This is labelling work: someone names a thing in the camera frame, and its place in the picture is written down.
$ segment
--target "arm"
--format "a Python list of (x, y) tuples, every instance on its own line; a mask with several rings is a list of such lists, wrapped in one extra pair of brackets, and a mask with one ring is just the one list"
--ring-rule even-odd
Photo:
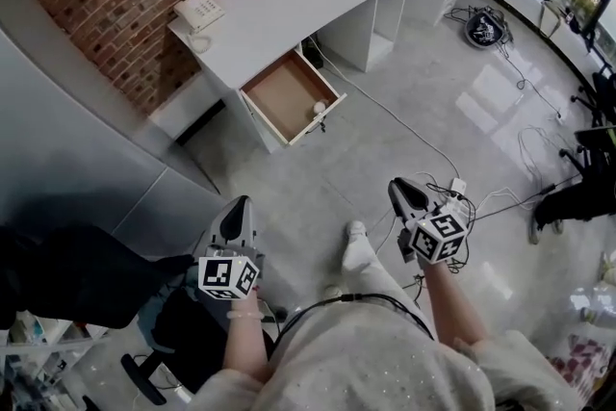
[(488, 339), (481, 318), (453, 279), (445, 262), (423, 266), (436, 332), (441, 343), (453, 347), (460, 339), (469, 346)]
[[(259, 312), (257, 293), (251, 291), (247, 299), (233, 301), (231, 306), (238, 312)], [(261, 321), (248, 318), (230, 321), (222, 367), (244, 373), (263, 383), (270, 379)]]

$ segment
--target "white ball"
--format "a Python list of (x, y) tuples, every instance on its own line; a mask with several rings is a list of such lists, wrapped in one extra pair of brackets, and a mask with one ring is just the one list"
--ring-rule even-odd
[(318, 101), (317, 103), (315, 103), (315, 106), (312, 108), (313, 112), (315, 112), (315, 115), (318, 114), (322, 114), (325, 109), (327, 107), (325, 107), (325, 104), (322, 101)]

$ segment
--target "leg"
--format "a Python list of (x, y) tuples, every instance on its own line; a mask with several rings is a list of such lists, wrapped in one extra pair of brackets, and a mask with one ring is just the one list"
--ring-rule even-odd
[(343, 278), (351, 293), (379, 293), (389, 295), (402, 303), (409, 312), (417, 315), (435, 334), (432, 323), (417, 308), (415, 302), (407, 295), (396, 280), (385, 270), (372, 249), (366, 228), (359, 221), (351, 226), (343, 258)]
[(589, 192), (589, 187), (581, 182), (546, 195), (533, 214), (538, 228), (541, 230), (557, 219), (584, 219), (598, 200), (590, 196)]
[(582, 163), (579, 162), (578, 158), (571, 154), (571, 151), (567, 149), (561, 149), (560, 151), (558, 151), (558, 156), (560, 156), (561, 158), (567, 158), (574, 166), (574, 168), (579, 171), (579, 174), (582, 177), (587, 174), (588, 170), (582, 165)]

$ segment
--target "gray wall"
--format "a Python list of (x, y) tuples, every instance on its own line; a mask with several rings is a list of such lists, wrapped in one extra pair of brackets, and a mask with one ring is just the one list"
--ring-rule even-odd
[(38, 0), (0, 0), (0, 25), (42, 72), (87, 109), (149, 154), (215, 190), (184, 149), (109, 84)]
[(223, 205), (192, 179), (198, 170), (180, 173), (118, 132), (2, 29), (0, 125), (0, 222), (30, 235), (79, 220), (138, 253), (173, 255), (185, 252)]

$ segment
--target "bracelet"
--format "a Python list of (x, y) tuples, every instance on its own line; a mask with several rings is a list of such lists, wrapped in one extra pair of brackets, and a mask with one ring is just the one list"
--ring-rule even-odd
[(265, 318), (261, 312), (240, 312), (238, 310), (231, 310), (227, 312), (227, 319), (254, 319), (256, 321), (262, 321)]

